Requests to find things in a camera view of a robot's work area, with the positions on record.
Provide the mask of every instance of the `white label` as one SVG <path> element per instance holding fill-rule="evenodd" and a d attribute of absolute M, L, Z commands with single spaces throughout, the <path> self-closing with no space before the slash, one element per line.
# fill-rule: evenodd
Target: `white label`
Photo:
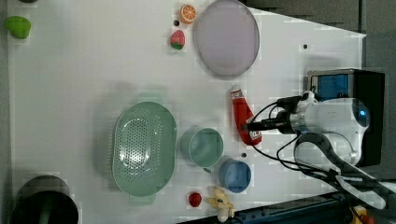
<path fill-rule="evenodd" d="M 250 123 L 253 120 L 253 118 L 254 118 L 254 116 L 247 119 L 247 123 Z M 260 131 L 249 132 L 249 135 L 250 135 L 251 140 L 256 140 L 262 136 L 262 132 L 260 132 Z"/>
<path fill-rule="evenodd" d="M 232 98 L 233 100 L 235 100 L 235 99 L 240 99 L 240 98 L 244 98 L 244 95 L 242 94 L 241 91 L 236 91 L 236 92 L 232 92 L 232 93 L 231 93 L 231 98 Z"/>

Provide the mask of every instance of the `small red tomato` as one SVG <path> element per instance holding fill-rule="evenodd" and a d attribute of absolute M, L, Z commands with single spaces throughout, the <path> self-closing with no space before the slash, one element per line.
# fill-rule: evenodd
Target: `small red tomato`
<path fill-rule="evenodd" d="M 189 196 L 189 202 L 192 207 L 198 207 L 199 204 L 201 203 L 201 200 L 202 200 L 201 194 L 197 192 L 194 192 Z"/>

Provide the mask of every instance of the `black pot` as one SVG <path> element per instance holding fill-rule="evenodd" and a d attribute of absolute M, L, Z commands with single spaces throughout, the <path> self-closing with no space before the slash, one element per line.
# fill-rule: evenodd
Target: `black pot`
<path fill-rule="evenodd" d="M 21 188 L 10 223 L 77 224 L 78 208 L 60 178 L 42 175 Z"/>
<path fill-rule="evenodd" d="M 23 3 L 33 3 L 36 2 L 37 0 L 20 0 Z"/>

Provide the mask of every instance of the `orange slice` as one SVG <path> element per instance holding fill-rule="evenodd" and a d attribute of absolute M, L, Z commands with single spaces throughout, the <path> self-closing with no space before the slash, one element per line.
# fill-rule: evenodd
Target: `orange slice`
<path fill-rule="evenodd" d="M 195 8 L 191 5 L 184 5 L 180 8 L 180 21 L 190 24 L 194 21 L 196 16 Z"/>

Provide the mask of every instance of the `mint green cup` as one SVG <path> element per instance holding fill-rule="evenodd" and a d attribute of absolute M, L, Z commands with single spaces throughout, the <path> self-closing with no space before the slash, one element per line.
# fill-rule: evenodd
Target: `mint green cup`
<path fill-rule="evenodd" d="M 211 128 L 188 130 L 181 138 L 180 147 L 184 157 L 207 173 L 213 172 L 223 154 L 221 135 Z"/>

